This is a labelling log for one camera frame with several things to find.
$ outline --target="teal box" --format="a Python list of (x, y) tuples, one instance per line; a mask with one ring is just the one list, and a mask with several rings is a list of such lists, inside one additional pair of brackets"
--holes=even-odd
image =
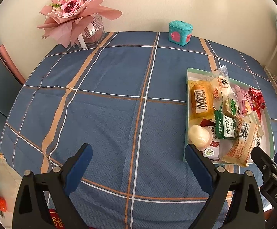
[(169, 41), (178, 45), (186, 45), (192, 35), (193, 26), (183, 21), (169, 23)]

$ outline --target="pink snack package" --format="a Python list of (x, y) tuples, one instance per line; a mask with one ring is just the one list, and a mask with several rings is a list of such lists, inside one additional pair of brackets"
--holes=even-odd
[(239, 109), (240, 109), (240, 116), (246, 116), (249, 113), (252, 113), (253, 106), (252, 106), (252, 100), (248, 92), (241, 89), (239, 86), (235, 85), (235, 93), (238, 98), (239, 103)]

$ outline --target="white stripe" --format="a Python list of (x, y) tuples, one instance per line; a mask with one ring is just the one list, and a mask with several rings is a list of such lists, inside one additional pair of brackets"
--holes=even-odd
[[(50, 54), (57, 46), (58, 46), (58, 45), (56, 45), (53, 49), (51, 49), (51, 51), (50, 51), (48, 54)], [(34, 71), (36, 70), (36, 68), (38, 68), (39, 65), (43, 62), (43, 60), (48, 56), (48, 54), (39, 62), (39, 64), (37, 65), (37, 67), (35, 67), (35, 69), (33, 70), (33, 72), (29, 75), (28, 79), (29, 79), (29, 78), (31, 77), (31, 75), (34, 73)], [(14, 103), (13, 103), (13, 105), (12, 105), (12, 108), (10, 109), (9, 114), (11, 114), (11, 111), (12, 111), (12, 109), (13, 109), (13, 107), (14, 107), (14, 104), (15, 104), (17, 98), (19, 97), (19, 94), (20, 94), (20, 92), (22, 91), (22, 89), (23, 89), (24, 86), (25, 86), (25, 84), (21, 87), (21, 90), (20, 90), (19, 93), (17, 94), (17, 96), (16, 96), (16, 98), (15, 98), (15, 101), (14, 101)], [(4, 127), (3, 127), (3, 133), (1, 134), (1, 137), (0, 137), (0, 152), (2, 152), (2, 150), (1, 150), (1, 143), (2, 143), (2, 141), (3, 141), (3, 135), (4, 135), (4, 131), (5, 131), (5, 129), (6, 129), (6, 125), (7, 125), (7, 123), (8, 123), (8, 120), (9, 120), (9, 116), (8, 116), (7, 119), (6, 119), (6, 123), (5, 123)]]
[[(88, 186), (90, 186), (90, 187), (93, 187), (93, 188), (98, 189), (100, 191), (106, 192), (108, 194), (112, 194), (112, 195), (115, 195), (115, 196), (118, 196), (118, 197), (121, 197), (121, 198), (124, 198), (124, 199), (127, 198), (126, 196), (123, 196), (123, 195), (120, 195), (120, 194), (116, 194), (116, 193), (110, 192), (108, 190), (99, 188), (97, 186), (94, 186), (94, 185), (91, 185), (89, 183), (86, 183), (85, 181), (81, 180), (81, 182), (86, 184), (86, 185), (88, 185)], [(151, 202), (151, 203), (205, 203), (206, 202), (206, 201), (152, 201), (152, 200), (142, 200), (142, 199), (137, 199), (137, 198), (133, 199), (132, 197), (130, 197), (129, 199), (130, 200), (135, 200), (135, 201), (138, 201), (138, 202)]]
[(246, 65), (248, 66), (250, 72), (252, 73), (252, 75), (253, 75), (253, 77), (254, 77), (256, 83), (257, 83), (257, 87), (258, 87), (258, 89), (260, 90), (260, 86), (258, 85), (257, 79), (255, 78), (255, 75), (253, 74), (253, 72), (251, 71), (249, 65), (247, 64), (247, 61), (245, 60), (245, 58), (243, 57), (243, 55), (241, 54), (241, 52), (240, 52), (240, 51), (238, 51), (238, 52), (240, 53), (240, 55), (241, 55), (242, 59), (244, 60), (244, 62), (246, 63)]
[[(25, 87), (38, 88), (37, 86), (28, 86), (28, 85), (25, 85)], [(65, 86), (65, 87), (62, 87), (62, 86), (45, 86), (45, 87), (41, 87), (41, 88), (62, 88), (62, 89), (65, 89), (65, 88), (67, 88), (67, 86)], [(96, 92), (96, 91), (92, 91), (92, 90), (84, 90), (84, 89), (78, 89), (78, 90), (79, 91), (84, 91), (84, 92), (92, 92), (92, 93), (97, 93), (97, 94), (104, 94), (104, 95), (115, 95), (115, 96), (140, 98), (139, 95), (118, 95), (118, 94), (111, 94), (111, 93), (104, 93), (104, 92)], [(153, 97), (147, 97), (147, 99), (174, 101), (174, 102), (184, 102), (184, 103), (186, 103), (186, 101), (173, 100), (173, 99), (163, 99), (163, 98), (153, 98)]]
[[(147, 89), (146, 89), (146, 97), (148, 97), (148, 91), (149, 91), (151, 76), (152, 76), (152, 72), (153, 72), (154, 62), (155, 62), (155, 59), (156, 59), (156, 50), (157, 50), (157, 47), (158, 47), (158, 44), (159, 44), (159, 36), (158, 36), (158, 40), (157, 40), (157, 43), (156, 43), (156, 48), (154, 50), (152, 68), (151, 68), (151, 71), (150, 71), (149, 81), (148, 81), (148, 85), (147, 85)], [(136, 179), (137, 179), (137, 167), (138, 167), (138, 157), (139, 157), (139, 149), (140, 149), (140, 146), (141, 146), (141, 133), (142, 133), (142, 129), (143, 129), (146, 104), (147, 104), (147, 99), (145, 99), (145, 103), (144, 103), (144, 108), (143, 108), (143, 113), (142, 113), (142, 118), (141, 118), (141, 127), (140, 127), (139, 137), (138, 137), (136, 165), (135, 165), (135, 174), (134, 174), (134, 186), (133, 186), (132, 197), (135, 197), (135, 188), (136, 188)], [(130, 212), (130, 216), (131, 216), (130, 227), (131, 227), (131, 229), (132, 229), (132, 224), (133, 224), (133, 204), (134, 204), (134, 199), (132, 200), (131, 212)]]
[[(11, 130), (12, 132), (14, 132), (14, 134), (17, 135), (17, 133), (9, 126), (7, 125)], [(43, 152), (40, 151), (38, 148), (36, 148), (34, 145), (32, 145), (31, 143), (29, 143), (27, 140), (25, 140), (23, 137), (19, 136), (22, 140), (24, 140), (27, 144), (29, 144), (30, 146), (32, 146), (34, 149), (36, 149), (38, 152), (40, 152), (42, 155), (43, 155)], [(110, 192), (108, 190), (105, 190), (105, 189), (102, 189), (102, 188), (99, 188), (99, 187), (96, 187), (94, 185), (91, 185), (89, 183), (86, 183), (84, 181), (81, 180), (82, 183), (90, 186), (90, 187), (93, 187), (95, 189), (98, 189), (98, 190), (101, 190), (103, 192), (106, 192), (106, 193), (109, 193), (109, 194), (112, 194), (112, 195), (115, 195), (115, 196), (119, 196), (121, 198), (127, 198), (126, 196), (122, 196), (122, 195), (119, 195), (119, 194), (116, 194), (116, 193), (113, 193), (113, 192)], [(203, 203), (203, 202), (206, 202), (206, 201), (152, 201), (152, 200), (141, 200), (141, 199), (137, 199), (137, 198), (134, 198), (134, 200), (136, 201), (140, 201), (140, 202), (151, 202), (151, 203)]]
[(92, 92), (92, 93), (97, 93), (97, 94), (104, 94), (104, 95), (116, 95), (116, 96), (124, 96), (124, 97), (140, 97), (140, 96), (134, 96), (134, 95), (117, 95), (117, 94), (109, 94), (109, 93), (103, 93), (103, 92), (96, 92), (92, 90), (84, 90), (84, 89), (78, 89), (80, 91), (85, 91), (85, 92)]
[(99, 189), (99, 190), (101, 190), (101, 191), (103, 191), (103, 192), (106, 192), (106, 193), (109, 193), (109, 194), (112, 194), (112, 195), (115, 195), (115, 196), (119, 196), (119, 197), (121, 197), (121, 198), (127, 198), (126, 196), (122, 196), (122, 195), (120, 195), (120, 194), (116, 194), (116, 193), (113, 193), (113, 192), (110, 192), (110, 191), (108, 191), (108, 190), (105, 190), (105, 189), (102, 189), (102, 188), (99, 188), (99, 187), (96, 187), (96, 186), (94, 186), (94, 185), (91, 185), (91, 184), (89, 184), (89, 183), (86, 183), (85, 181), (80, 181), (80, 182), (82, 182), (82, 183), (84, 183), (84, 184), (86, 184), (86, 185), (88, 185), (88, 186), (91, 186), (91, 187), (93, 187), (93, 188), (95, 188), (95, 189)]
[(228, 62), (228, 63), (230, 63), (230, 64), (234, 64), (234, 65), (236, 65), (237, 67), (239, 67), (239, 68), (241, 68), (241, 69), (243, 69), (243, 70), (245, 70), (245, 71), (248, 71), (248, 72), (250, 72), (250, 73), (252, 73), (252, 74), (254, 74), (254, 75), (256, 75), (256, 76), (259, 76), (259, 77), (265, 79), (266, 81), (270, 82), (270, 80), (268, 80), (268, 79), (266, 79), (266, 78), (260, 76), (259, 74), (256, 74), (256, 73), (252, 72), (251, 70), (247, 70), (247, 69), (245, 69), (245, 68), (242, 68), (241, 66), (239, 66), (239, 65), (237, 65), (237, 64), (235, 64), (235, 63), (233, 63), (233, 62), (230, 62), (230, 61), (228, 61), (228, 60), (226, 60), (226, 59), (222, 59), (222, 58), (219, 58), (219, 59), (220, 59), (220, 60), (223, 60), (223, 61), (226, 61), (226, 62)]
[[(112, 46), (105, 46), (105, 48), (110, 48), (110, 47), (120, 47), (120, 46), (135, 46), (135, 47), (152, 47), (151, 45), (112, 45)], [(79, 51), (84, 51), (85, 49), (80, 49), (80, 50), (76, 50), (73, 52), (79, 52)], [(48, 55), (46, 57), (51, 57), (51, 56), (56, 56), (56, 55), (61, 55), (63, 53), (57, 53), (57, 54), (52, 54), (52, 55)]]
[[(115, 38), (115, 36), (116, 36), (117, 34), (118, 34), (118, 32), (114, 35), (114, 37), (109, 41), (109, 43), (108, 43), (107, 45), (110, 44), (110, 42)], [(54, 153), (54, 151), (55, 151), (55, 150), (57, 149), (57, 147), (58, 147), (58, 144), (59, 144), (59, 141), (60, 141), (61, 132), (62, 132), (62, 130), (63, 130), (64, 124), (65, 124), (65, 121), (66, 121), (66, 116), (67, 116), (68, 107), (69, 107), (69, 105), (71, 104), (71, 102), (74, 100), (75, 95), (77, 94), (78, 89), (80, 88), (81, 84), (83, 83), (83, 81), (84, 81), (84, 79), (86, 78), (87, 74), (90, 72), (90, 70), (91, 70), (91, 68), (93, 67), (93, 65), (94, 65), (94, 64), (96, 63), (96, 61), (98, 60), (98, 58), (99, 58), (99, 56), (100, 56), (100, 54), (101, 54), (101, 52), (102, 52), (103, 49), (105, 49), (105, 47), (102, 48), (101, 51), (99, 52), (99, 54), (98, 54), (96, 60), (93, 62), (93, 64), (91, 65), (91, 67), (89, 68), (89, 70), (87, 71), (87, 73), (85, 74), (84, 78), (82, 79), (81, 83), (79, 84), (78, 88), (76, 89), (76, 92), (75, 92), (73, 98), (69, 101), (69, 103), (68, 103), (67, 106), (66, 106), (64, 121), (63, 121), (62, 127), (61, 127), (60, 132), (59, 132), (58, 141), (57, 141), (57, 144), (56, 144), (55, 148), (54, 148), (54, 149), (51, 151), (51, 153), (49, 154), (49, 160), (50, 160), (50, 158), (51, 158), (52, 153)]]
[(174, 101), (174, 102), (184, 102), (184, 103), (186, 103), (185, 101), (172, 100), (172, 99), (162, 99), (162, 98), (152, 98), (152, 97), (147, 97), (147, 99), (155, 99), (155, 100), (164, 100), (164, 101)]
[[(240, 53), (240, 55), (241, 55), (242, 59), (244, 60), (244, 62), (245, 62), (245, 63), (246, 63), (246, 65), (248, 66), (249, 70), (251, 71), (251, 69), (250, 69), (250, 67), (249, 67), (249, 65), (248, 65), (248, 63), (247, 63), (247, 61), (245, 60), (245, 58), (243, 57), (243, 55), (241, 54), (241, 52), (240, 52), (240, 51), (238, 51), (238, 52)], [(251, 71), (251, 73), (252, 73), (252, 75), (254, 76), (254, 79), (255, 79), (255, 81), (256, 81), (256, 83), (257, 83), (257, 87), (258, 87), (258, 89), (261, 91), (260, 86), (258, 85), (258, 82), (257, 82), (257, 79), (256, 79), (255, 75), (253, 74), (253, 72), (252, 72), (252, 71)], [(274, 148), (274, 152), (275, 152), (274, 138), (273, 138), (273, 148)]]
[[(66, 54), (73, 53), (73, 52), (80, 52), (80, 51), (83, 51), (83, 50), (85, 50), (85, 49), (80, 49), (80, 50), (68, 52), (68, 53), (66, 53)], [(51, 56), (56, 56), (56, 55), (61, 55), (61, 54), (63, 54), (63, 53), (56, 53), (56, 54), (48, 55), (48, 56), (46, 56), (46, 57), (51, 57)]]
[[(57, 65), (57, 63), (60, 61), (60, 59), (64, 56), (64, 54), (59, 58), (59, 60), (51, 67), (51, 69), (49, 70), (49, 72), (47, 73), (47, 75), (46, 76), (44, 76), (44, 77), (47, 77), (48, 75), (49, 75), (49, 73), (51, 72), (51, 70), (53, 69), (53, 67), (55, 67), (56, 65)], [(32, 103), (32, 101), (33, 101), (33, 99), (34, 99), (34, 95), (35, 95), (35, 93), (40, 89), (40, 87), (42, 86), (42, 83), (43, 83), (43, 78), (44, 77), (42, 77), (41, 78), (41, 83), (40, 83), (40, 86), (38, 87), (38, 89), (36, 90), (36, 91), (34, 91), (33, 92), (33, 96), (32, 96), (32, 99), (31, 99), (31, 101), (30, 101), (30, 103), (28, 104), (28, 107), (26, 108), (26, 111), (25, 111), (25, 115), (24, 115), (24, 118), (23, 118), (23, 120), (22, 120), (22, 124), (21, 124), (21, 126), (20, 126), (20, 128), (19, 128), (19, 134), (17, 135), (17, 137), (16, 137), (16, 142), (15, 142), (15, 144), (14, 144), (14, 151), (13, 151), (13, 157), (12, 157), (12, 165), (13, 165), (13, 168), (14, 168), (14, 157), (15, 157), (15, 146), (16, 146), (16, 144), (17, 144), (17, 141), (18, 141), (18, 139), (19, 139), (19, 135), (20, 135), (20, 133), (21, 133), (21, 130), (22, 130), (22, 126), (23, 126), (23, 124), (24, 124), (24, 120), (25, 120), (25, 117), (26, 117), (26, 115), (27, 115), (27, 112), (28, 112), (28, 108), (29, 108), (29, 106), (30, 106), (30, 104)]]
[(110, 47), (123, 47), (123, 46), (152, 47), (152, 45), (112, 45), (112, 46), (106, 46), (106, 47), (110, 48)]
[[(31, 88), (38, 88), (38, 86), (29, 86), (29, 85), (24, 85), (25, 87), (31, 87)], [(62, 87), (62, 86), (42, 86), (42, 87), (40, 87), (40, 88), (67, 88), (67, 86), (64, 86), (64, 87)]]
[(202, 55), (207, 55), (207, 56), (214, 57), (213, 55), (210, 55), (210, 54), (207, 54), (207, 53), (203, 53), (203, 52), (197, 52), (197, 51), (193, 51), (193, 50), (178, 49), (178, 48), (167, 47), (167, 46), (158, 46), (158, 48), (173, 49), (173, 50), (179, 50), (179, 51), (184, 51), (184, 52), (194, 52), (194, 53), (199, 53), (199, 54), (202, 54)]
[(130, 198), (132, 201), (139, 201), (139, 202), (151, 202), (151, 203), (205, 203), (206, 201), (177, 201), (177, 202), (172, 202), (172, 201), (151, 201), (151, 200), (141, 200), (137, 198)]
[[(16, 135), (17, 133), (9, 126), (9, 124), (7, 124), (7, 126), (12, 130), (12, 132), (14, 132)], [(34, 145), (32, 145), (31, 143), (29, 143), (27, 140), (25, 140), (22, 136), (19, 136), (23, 141), (25, 141), (28, 145), (32, 146), (34, 149), (36, 149), (38, 152), (40, 152), (42, 155), (44, 155), (44, 153), (39, 150), (38, 148), (36, 148)]]
[(266, 78), (260, 76), (259, 74), (255, 74), (254, 72), (253, 72), (253, 74), (256, 75), (256, 76), (258, 76), (258, 77), (261, 77), (262, 79), (265, 79), (265, 80), (268, 81), (268, 82), (271, 82), (270, 80), (268, 80), (268, 79), (266, 79)]
[(220, 60), (219, 60), (218, 55), (217, 55), (217, 54), (216, 54), (216, 52), (214, 51), (214, 49), (213, 49), (213, 47), (212, 47), (211, 43), (210, 43), (209, 41), (208, 41), (208, 43), (209, 43), (209, 45), (210, 45), (210, 47), (211, 47), (211, 49), (212, 49), (213, 53), (215, 53), (215, 55), (216, 55), (216, 57), (217, 57), (217, 59), (218, 59), (218, 62), (219, 62), (219, 66), (221, 67)]

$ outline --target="white ribbon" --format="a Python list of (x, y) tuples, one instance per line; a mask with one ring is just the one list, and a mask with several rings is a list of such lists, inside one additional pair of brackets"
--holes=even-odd
[[(91, 38), (92, 36), (95, 35), (96, 30), (95, 30), (95, 27), (93, 26), (92, 23), (90, 23), (89, 25), (87, 25), (86, 28), (88, 29), (90, 36), (89, 36), (89, 37), (85, 36), (85, 37), (87, 37), (87, 38), (89, 39), (89, 38)], [(82, 33), (79, 35), (78, 40), (79, 40), (79, 43), (80, 43), (81, 47), (82, 47), (83, 49), (86, 49), (86, 50), (87, 50), (87, 46), (86, 46), (86, 44), (85, 44), (85, 42), (84, 42)]]

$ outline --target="screw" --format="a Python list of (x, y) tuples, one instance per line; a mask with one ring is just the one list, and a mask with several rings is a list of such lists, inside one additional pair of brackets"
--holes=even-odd
[(25, 171), (24, 171), (24, 175), (25, 175), (25, 176), (29, 176), (30, 174), (31, 174), (31, 170), (28, 169), (28, 170), (25, 170)]
[(58, 172), (60, 172), (60, 170), (61, 170), (61, 167), (60, 167), (60, 166), (56, 166), (55, 168), (52, 169), (52, 171), (53, 171), (54, 173), (58, 173)]
[(247, 174), (248, 176), (250, 176), (250, 177), (252, 177), (252, 176), (253, 176), (253, 173), (252, 173), (252, 171), (251, 171), (251, 170), (247, 170), (247, 171), (246, 171), (246, 174)]
[(223, 168), (222, 166), (218, 166), (217, 167), (217, 171), (221, 172), (221, 173), (224, 173), (226, 171), (225, 168)]

